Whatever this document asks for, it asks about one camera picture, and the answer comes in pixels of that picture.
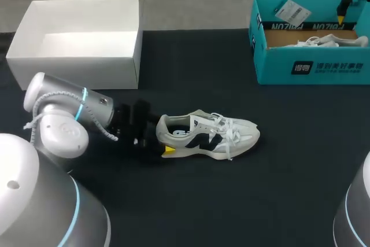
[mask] shoe box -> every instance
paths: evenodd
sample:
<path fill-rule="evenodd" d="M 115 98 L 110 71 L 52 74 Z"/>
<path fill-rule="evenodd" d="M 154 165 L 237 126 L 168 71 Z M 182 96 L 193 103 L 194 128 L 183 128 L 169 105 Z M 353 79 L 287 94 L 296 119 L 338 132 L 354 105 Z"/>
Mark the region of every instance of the shoe box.
<path fill-rule="evenodd" d="M 89 89 L 137 89 L 139 0 L 32 1 L 6 55 L 26 90 L 38 72 Z"/>
<path fill-rule="evenodd" d="M 276 16 L 287 1 L 310 13 L 298 26 Z M 370 3 L 353 0 L 339 25 L 340 2 L 253 0 L 249 39 L 259 84 L 370 84 L 370 47 L 288 46 L 329 34 L 341 39 L 370 38 Z"/>

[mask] black table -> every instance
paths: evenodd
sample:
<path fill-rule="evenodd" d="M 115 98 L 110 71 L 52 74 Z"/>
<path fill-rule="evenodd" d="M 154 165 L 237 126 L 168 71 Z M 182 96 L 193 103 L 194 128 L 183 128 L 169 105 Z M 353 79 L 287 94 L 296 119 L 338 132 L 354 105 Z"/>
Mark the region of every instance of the black table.
<path fill-rule="evenodd" d="M 23 138 L 24 93 L 0 35 L 0 132 Z M 92 134 L 73 176 L 106 206 L 111 247 L 333 246 L 332 221 L 370 150 L 370 87 L 259 86 L 247 30 L 145 32 L 138 98 L 159 115 L 196 109 L 258 124 L 261 139 L 230 161 L 163 160 Z"/>

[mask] paper tag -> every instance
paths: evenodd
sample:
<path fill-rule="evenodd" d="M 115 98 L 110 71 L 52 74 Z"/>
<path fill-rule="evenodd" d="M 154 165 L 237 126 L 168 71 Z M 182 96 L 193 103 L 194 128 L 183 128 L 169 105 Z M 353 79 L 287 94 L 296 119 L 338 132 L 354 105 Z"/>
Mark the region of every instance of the paper tag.
<path fill-rule="evenodd" d="M 300 26 L 312 13 L 292 0 L 288 0 L 283 7 L 276 13 L 276 17 L 290 23 Z"/>
<path fill-rule="evenodd" d="M 206 126 L 214 127 L 214 121 L 204 119 L 199 116 L 190 115 L 190 131 L 193 131 L 198 124 L 204 124 Z"/>

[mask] sneaker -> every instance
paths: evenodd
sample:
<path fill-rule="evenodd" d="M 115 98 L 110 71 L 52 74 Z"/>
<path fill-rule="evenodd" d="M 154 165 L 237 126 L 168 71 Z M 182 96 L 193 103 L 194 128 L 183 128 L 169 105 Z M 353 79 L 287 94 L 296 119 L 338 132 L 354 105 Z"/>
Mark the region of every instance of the sneaker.
<path fill-rule="evenodd" d="M 339 46 L 357 46 L 357 47 L 367 47 L 369 45 L 369 39 L 366 36 L 359 37 L 356 40 L 350 40 L 350 39 L 341 39 L 333 34 L 327 35 L 322 38 L 317 38 L 314 40 L 314 43 L 317 44 L 325 44 L 328 42 L 335 42 Z"/>
<path fill-rule="evenodd" d="M 260 137 L 257 125 L 250 121 L 201 110 L 184 116 L 163 115 L 156 134 L 166 145 L 164 158 L 205 154 L 217 160 L 232 160 L 253 147 Z"/>
<path fill-rule="evenodd" d="M 289 47 L 312 47 L 312 46 L 317 46 L 317 47 L 338 47 L 339 45 L 335 43 L 334 41 L 328 41 L 324 43 L 319 43 L 317 40 L 320 39 L 319 37 L 311 37 L 309 38 L 306 42 L 300 42 L 296 45 L 288 45 Z"/>

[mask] shoe lace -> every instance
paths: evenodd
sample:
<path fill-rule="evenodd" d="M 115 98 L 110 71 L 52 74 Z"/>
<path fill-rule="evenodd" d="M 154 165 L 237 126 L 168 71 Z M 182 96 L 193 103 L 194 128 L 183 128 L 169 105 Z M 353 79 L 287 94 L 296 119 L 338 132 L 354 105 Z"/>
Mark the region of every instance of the shoe lace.
<path fill-rule="evenodd" d="M 218 113 L 211 113 L 211 115 L 215 116 L 213 120 L 214 125 L 216 126 L 216 129 L 211 129 L 211 131 L 225 136 L 227 159 L 232 160 L 230 156 L 230 144 L 232 143 L 235 147 L 236 143 L 240 141 L 241 135 L 239 133 L 239 130 L 237 129 L 237 127 L 234 126 L 234 121 L 232 119 L 224 117 Z"/>
<path fill-rule="evenodd" d="M 317 44 L 317 42 L 316 42 L 317 39 L 319 39 L 319 37 L 314 36 L 314 37 L 311 37 L 308 40 L 306 40 L 306 42 L 298 41 L 297 45 L 303 45 L 303 46 L 305 46 L 305 45 L 309 45 L 309 46 L 316 45 Z"/>

